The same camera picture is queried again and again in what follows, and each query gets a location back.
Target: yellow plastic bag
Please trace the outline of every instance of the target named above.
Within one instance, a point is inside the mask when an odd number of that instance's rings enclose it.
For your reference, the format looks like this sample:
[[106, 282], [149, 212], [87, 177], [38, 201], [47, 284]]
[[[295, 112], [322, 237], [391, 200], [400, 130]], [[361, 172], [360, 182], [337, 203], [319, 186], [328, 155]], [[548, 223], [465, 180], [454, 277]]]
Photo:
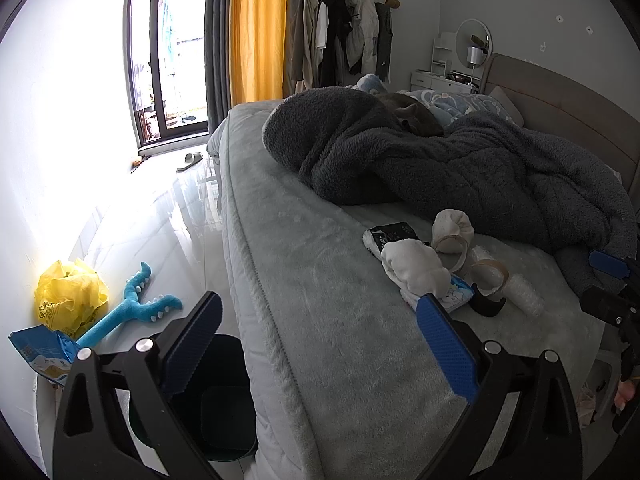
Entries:
[[75, 338], [94, 322], [108, 293], [98, 273], [80, 258], [74, 263], [58, 260], [38, 280], [36, 318], [51, 330]]

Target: lamp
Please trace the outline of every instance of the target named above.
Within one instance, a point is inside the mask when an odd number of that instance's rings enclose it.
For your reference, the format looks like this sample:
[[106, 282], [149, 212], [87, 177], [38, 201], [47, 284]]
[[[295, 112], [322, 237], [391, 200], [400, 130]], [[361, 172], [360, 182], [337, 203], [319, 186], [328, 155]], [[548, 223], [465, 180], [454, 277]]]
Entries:
[[466, 62], [471, 65], [471, 80], [469, 81], [469, 86], [473, 89], [474, 70], [477, 65], [482, 65], [482, 63], [484, 63], [484, 52], [482, 49], [476, 46], [470, 46], [466, 50]]

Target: trash can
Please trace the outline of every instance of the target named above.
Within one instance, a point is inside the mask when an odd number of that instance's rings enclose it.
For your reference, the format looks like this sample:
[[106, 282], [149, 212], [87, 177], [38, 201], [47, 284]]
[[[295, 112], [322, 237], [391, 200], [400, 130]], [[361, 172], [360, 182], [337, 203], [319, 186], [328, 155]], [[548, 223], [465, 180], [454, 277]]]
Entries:
[[[207, 460], [231, 462], [257, 449], [254, 401], [238, 338], [213, 336], [187, 388], [169, 405]], [[136, 437], [150, 446], [133, 403], [129, 422]]]

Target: glossy floor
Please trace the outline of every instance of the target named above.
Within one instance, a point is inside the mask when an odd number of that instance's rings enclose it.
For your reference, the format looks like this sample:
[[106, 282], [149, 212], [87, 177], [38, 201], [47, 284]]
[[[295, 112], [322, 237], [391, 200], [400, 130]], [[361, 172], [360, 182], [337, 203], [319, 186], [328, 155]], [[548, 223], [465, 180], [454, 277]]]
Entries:
[[[201, 152], [203, 161], [176, 173], [189, 152]], [[107, 209], [93, 239], [82, 251], [84, 260], [109, 286], [111, 303], [122, 300], [126, 279], [140, 269], [140, 262], [146, 262], [151, 266], [152, 279], [141, 301], [173, 294], [182, 300], [184, 308], [155, 323], [129, 321], [114, 330], [99, 351], [127, 350], [141, 337], [161, 332], [169, 321], [185, 316], [206, 290], [222, 298], [223, 320], [218, 333], [239, 336], [222, 251], [217, 198], [218, 184], [204, 146], [153, 156], [132, 174], [129, 190]], [[118, 396], [127, 410], [128, 392], [119, 392]], [[136, 447], [148, 466], [164, 472], [154, 450], [139, 441]], [[236, 480], [243, 477], [242, 468], [248, 462], [212, 465], [224, 480]]]

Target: blue toy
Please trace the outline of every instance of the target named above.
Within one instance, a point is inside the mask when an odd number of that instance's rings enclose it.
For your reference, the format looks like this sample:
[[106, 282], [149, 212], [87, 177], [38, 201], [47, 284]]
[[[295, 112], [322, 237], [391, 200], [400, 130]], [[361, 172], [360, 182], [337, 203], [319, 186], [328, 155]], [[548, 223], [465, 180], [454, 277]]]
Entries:
[[80, 347], [96, 346], [109, 332], [121, 323], [131, 319], [154, 322], [160, 319], [171, 308], [182, 308], [182, 302], [175, 296], [159, 296], [146, 304], [138, 302], [138, 294], [142, 293], [151, 278], [151, 267], [140, 263], [140, 271], [134, 274], [124, 287], [124, 301], [94, 324], [80, 339]]

